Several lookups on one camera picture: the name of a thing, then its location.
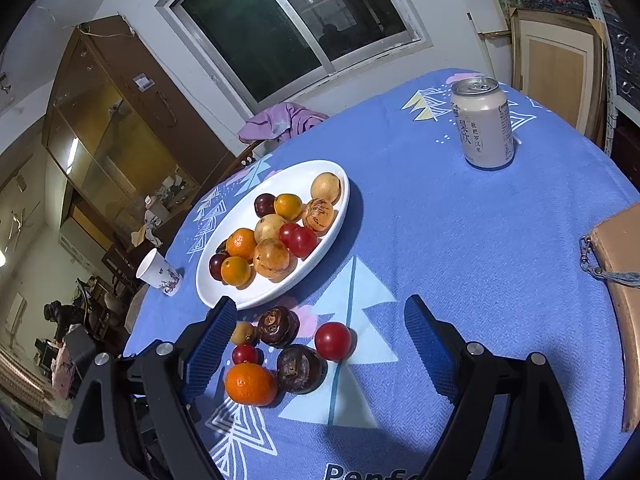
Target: blue tablecloth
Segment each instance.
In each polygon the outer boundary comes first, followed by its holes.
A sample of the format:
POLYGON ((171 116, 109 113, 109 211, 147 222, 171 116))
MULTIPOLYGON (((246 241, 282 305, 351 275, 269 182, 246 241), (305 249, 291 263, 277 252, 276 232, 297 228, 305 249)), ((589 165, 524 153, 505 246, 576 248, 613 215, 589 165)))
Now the blue tablecloth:
MULTIPOLYGON (((180 229, 168 260, 184 270, 184 283, 173 298, 148 293, 127 354, 156 338, 174 341, 204 318, 194 283, 200 251, 247 190, 318 158, 337 162, 351 179, 343 228, 322 262, 284 298, 239 317, 256 320, 274 304, 295 308, 302 344, 321 323, 349 319, 356 353, 334 365, 315 393, 254 408, 224 393, 229 345, 197 400, 198 432, 226 478, 407 480, 418 473, 452 407, 436 394, 404 328, 411 294, 497 355, 547 355, 586 478, 599 478, 626 443, 616 319, 605 285, 580 270, 578 238, 640 195, 596 146, 508 86, 522 141, 515 160, 496 172, 469 166, 449 105, 451 83, 464 72, 425 74, 286 142, 213 189, 180 229), (434 118, 423 119, 425 105, 434 118)), ((274 368, 279 351, 260 348, 274 368)))

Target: red cherry tomato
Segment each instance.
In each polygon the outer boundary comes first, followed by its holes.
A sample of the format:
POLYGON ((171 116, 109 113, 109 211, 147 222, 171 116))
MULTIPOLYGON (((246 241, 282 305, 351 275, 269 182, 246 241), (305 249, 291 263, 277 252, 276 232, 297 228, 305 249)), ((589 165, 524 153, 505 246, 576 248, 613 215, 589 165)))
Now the red cherry tomato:
POLYGON ((351 332, 342 323, 325 323, 314 337, 316 350, 328 361, 339 361, 347 357, 351 350, 351 332))
POLYGON ((280 232, 278 233, 278 236, 280 237, 280 241, 283 244, 285 244, 287 247, 289 247, 289 241, 291 240, 291 235, 293 234, 293 231, 295 231, 296 229, 300 229, 300 226, 295 222, 287 222, 286 224, 283 224, 280 227, 280 232))
POLYGON ((289 251, 294 256, 306 258, 318 245, 318 237, 308 227, 298 227, 289 238, 289 251))
POLYGON ((258 351, 251 345, 238 345, 231 352, 231 359, 235 365, 245 362, 258 364, 258 351))

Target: window frame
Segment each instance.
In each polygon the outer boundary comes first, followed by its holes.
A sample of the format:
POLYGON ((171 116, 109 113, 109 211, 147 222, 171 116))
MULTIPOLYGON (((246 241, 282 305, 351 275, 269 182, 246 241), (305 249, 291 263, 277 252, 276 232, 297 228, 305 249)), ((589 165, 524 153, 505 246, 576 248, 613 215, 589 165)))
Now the window frame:
POLYGON ((198 59, 209 76, 218 83, 225 96, 232 103, 240 105, 238 111, 245 119, 265 108, 292 97, 315 83, 332 78, 338 73, 387 52, 390 49, 411 43, 429 41, 428 35, 424 31, 424 26, 422 26, 422 22, 418 18, 415 9, 411 6, 410 0, 390 0, 396 8, 406 30, 389 36, 388 38, 369 43, 366 46, 360 47, 331 61, 320 47, 318 40, 316 40, 302 17, 289 1, 276 0, 276 3, 279 4, 280 8, 292 21, 313 53, 316 54, 320 66, 293 80, 263 100, 257 101, 231 66, 226 62, 222 54, 220 54, 209 38, 182 7, 181 4, 183 1, 184 0, 159 0, 156 7, 174 32, 176 32, 191 53, 198 59))

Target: orange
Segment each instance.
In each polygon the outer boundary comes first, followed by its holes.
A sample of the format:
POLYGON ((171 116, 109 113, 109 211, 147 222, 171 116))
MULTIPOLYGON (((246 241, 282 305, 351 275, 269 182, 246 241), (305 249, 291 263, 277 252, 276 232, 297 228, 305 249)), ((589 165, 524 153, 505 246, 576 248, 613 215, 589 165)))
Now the orange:
POLYGON ((278 393, 273 374, 254 363, 240 363, 226 374, 226 394, 239 404, 266 406, 278 393))
POLYGON ((251 267, 240 256, 229 256, 220 267, 222 279, 229 285, 243 286, 251 278, 251 267))
POLYGON ((256 245, 254 232, 246 227, 241 227, 236 229, 226 240, 226 252, 230 256, 240 256, 250 262, 254 259, 256 245))
POLYGON ((276 214, 291 222, 300 216, 304 205, 298 195, 283 193, 276 197, 273 208, 276 210, 276 214))

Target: paper cup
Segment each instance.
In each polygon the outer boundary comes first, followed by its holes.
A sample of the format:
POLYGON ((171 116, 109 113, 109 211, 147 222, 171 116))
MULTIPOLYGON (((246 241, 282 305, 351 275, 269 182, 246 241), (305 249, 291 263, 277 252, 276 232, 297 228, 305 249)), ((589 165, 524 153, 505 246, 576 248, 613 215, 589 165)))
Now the paper cup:
POLYGON ((167 263, 158 249, 151 249, 145 256, 136 271, 136 277, 160 289, 168 296, 178 292, 182 283, 180 273, 167 263))

